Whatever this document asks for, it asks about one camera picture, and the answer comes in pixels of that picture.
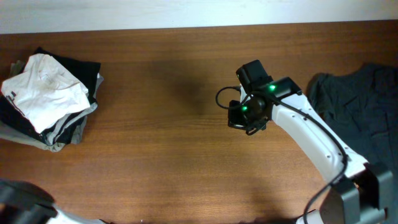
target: white wall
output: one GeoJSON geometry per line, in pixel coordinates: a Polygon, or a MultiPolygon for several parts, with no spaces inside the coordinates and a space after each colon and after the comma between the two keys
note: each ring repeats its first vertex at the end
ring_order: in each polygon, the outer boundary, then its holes
{"type": "Polygon", "coordinates": [[[398,19],[397,0],[0,0],[0,33],[398,19]]]}

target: green light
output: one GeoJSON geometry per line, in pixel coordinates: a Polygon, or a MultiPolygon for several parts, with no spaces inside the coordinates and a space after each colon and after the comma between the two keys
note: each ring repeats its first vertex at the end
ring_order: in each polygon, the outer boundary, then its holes
{"type": "Polygon", "coordinates": [[[270,85],[270,86],[269,86],[269,90],[270,90],[270,91],[274,91],[274,90],[275,90],[275,88],[276,88],[276,86],[275,86],[275,85],[270,85]]]}

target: dark fabric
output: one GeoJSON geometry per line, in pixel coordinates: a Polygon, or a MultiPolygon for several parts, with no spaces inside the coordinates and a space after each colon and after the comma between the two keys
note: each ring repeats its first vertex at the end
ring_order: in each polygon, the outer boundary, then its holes
{"type": "MultiPolygon", "coordinates": [[[[88,89],[88,101],[90,104],[97,103],[93,97],[96,90],[97,75],[100,71],[101,64],[97,62],[81,62],[72,58],[61,57],[53,53],[47,52],[39,47],[34,54],[48,54],[63,65],[72,75],[74,75],[79,81],[81,81],[88,89]]],[[[68,119],[62,125],[63,129],[65,125],[76,118],[81,112],[72,113],[68,119]]],[[[10,127],[24,133],[34,139],[37,139],[45,144],[49,144],[45,140],[45,136],[51,133],[55,129],[55,125],[51,128],[44,130],[42,133],[36,133],[30,121],[23,117],[15,108],[9,104],[9,102],[2,96],[0,99],[0,119],[10,127]]],[[[59,137],[59,141],[63,143],[70,143],[75,128],[83,122],[84,119],[79,119],[73,125],[65,129],[65,134],[62,133],[59,137]]]]}
{"type": "MultiPolygon", "coordinates": [[[[367,64],[351,75],[319,74],[308,99],[339,137],[370,163],[383,162],[398,189],[398,68],[367,64]]],[[[398,223],[398,194],[386,223],[398,223]]]]}

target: white t-shirt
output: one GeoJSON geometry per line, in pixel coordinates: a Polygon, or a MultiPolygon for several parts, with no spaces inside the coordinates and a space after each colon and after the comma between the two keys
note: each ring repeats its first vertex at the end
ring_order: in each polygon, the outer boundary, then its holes
{"type": "Polygon", "coordinates": [[[1,92],[41,133],[68,113],[90,107],[88,89],[53,57],[29,57],[24,72],[5,80],[1,92]]]}

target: wooden table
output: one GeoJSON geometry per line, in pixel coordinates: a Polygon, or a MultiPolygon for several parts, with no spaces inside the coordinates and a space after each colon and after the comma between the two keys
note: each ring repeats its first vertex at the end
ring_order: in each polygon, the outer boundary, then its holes
{"type": "Polygon", "coordinates": [[[324,184],[317,170],[272,122],[251,137],[228,128],[215,93],[237,85],[236,69],[254,59],[303,89],[318,72],[398,66],[397,40],[398,21],[0,35],[4,76],[42,46],[101,62],[105,77],[81,144],[51,153],[2,140],[0,176],[117,223],[298,216],[324,184]]]}

